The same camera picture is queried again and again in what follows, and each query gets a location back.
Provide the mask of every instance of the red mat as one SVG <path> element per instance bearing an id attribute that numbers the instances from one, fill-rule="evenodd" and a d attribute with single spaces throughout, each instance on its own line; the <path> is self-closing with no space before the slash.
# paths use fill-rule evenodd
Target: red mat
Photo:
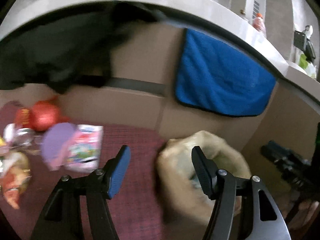
<path id="1" fill-rule="evenodd" d="M 8 103 L 0 110 L 0 131 L 13 122 L 17 103 Z M 162 209 L 155 195 L 154 161 L 164 141 L 152 130 L 124 125 L 104 125 L 100 167 L 118 153 L 123 144 L 131 149 L 131 162 L 120 192 L 108 201 L 109 210 L 120 240 L 158 240 L 162 238 Z M 39 214 L 60 177 L 87 174 L 60 168 L 49 171 L 41 156 L 28 155 L 32 179 L 20 198 L 20 209 L 14 210 L 0 197 L 0 208 L 22 240 L 30 238 Z M 81 198 L 81 216 L 85 239 L 92 239 L 86 210 Z"/>

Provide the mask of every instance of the black cloth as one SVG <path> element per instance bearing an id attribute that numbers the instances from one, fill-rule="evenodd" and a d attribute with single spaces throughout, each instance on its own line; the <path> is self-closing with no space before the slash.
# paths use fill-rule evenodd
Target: black cloth
<path id="1" fill-rule="evenodd" d="M 112 75 L 110 50 L 130 37 L 129 23 L 137 20 L 158 17 L 140 4 L 120 2 L 13 33 L 0 42 L 0 90 L 44 83 L 62 94 L 75 83 L 105 85 Z M 90 68 L 84 64 L 88 58 L 95 59 L 102 76 L 82 76 Z"/>

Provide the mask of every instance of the snack bag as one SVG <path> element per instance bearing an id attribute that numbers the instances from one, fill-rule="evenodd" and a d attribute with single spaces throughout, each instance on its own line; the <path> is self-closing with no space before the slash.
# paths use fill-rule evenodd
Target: snack bag
<path id="1" fill-rule="evenodd" d="M 103 126 L 78 125 L 68 144 L 65 167 L 71 171 L 92 172 L 99 166 Z"/>
<path id="2" fill-rule="evenodd" d="M 3 162 L 1 192 L 14 209 L 19 209 L 20 195 L 27 189 L 31 178 L 28 158 L 20 152 L 13 152 Z"/>

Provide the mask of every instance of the metal screw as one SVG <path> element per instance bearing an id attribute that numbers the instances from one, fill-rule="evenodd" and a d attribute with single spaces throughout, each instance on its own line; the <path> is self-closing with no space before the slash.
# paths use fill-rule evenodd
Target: metal screw
<path id="1" fill-rule="evenodd" d="M 67 180 L 69 180 L 70 179 L 70 176 L 69 175 L 63 175 L 62 177 L 61 177 L 61 180 L 62 181 L 67 181 Z"/>
<path id="2" fill-rule="evenodd" d="M 96 169 L 95 172 L 97 175 L 101 175 L 103 174 L 103 169 Z"/>
<path id="3" fill-rule="evenodd" d="M 255 182 L 259 182 L 260 181 L 260 178 L 258 176 L 253 176 L 252 177 L 252 180 L 255 181 Z"/>
<path id="4" fill-rule="evenodd" d="M 219 173 L 221 176 L 226 176 L 227 171 L 226 171 L 226 170 L 221 169 L 221 170 L 218 170 L 218 173 Z"/>

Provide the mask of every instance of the blue gripper pad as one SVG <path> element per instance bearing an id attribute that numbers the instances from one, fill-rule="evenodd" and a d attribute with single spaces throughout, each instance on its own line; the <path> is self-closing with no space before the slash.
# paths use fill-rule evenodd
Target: blue gripper pad
<path id="1" fill-rule="evenodd" d="M 113 165 L 110 167 L 113 169 L 113 171 L 110 175 L 110 184 L 108 190 L 108 196 L 110 199 L 113 198 L 114 195 L 120 190 L 125 172 L 127 171 L 130 162 L 130 158 L 130 148 L 127 145 L 123 145 L 116 158 L 113 159 Z"/>

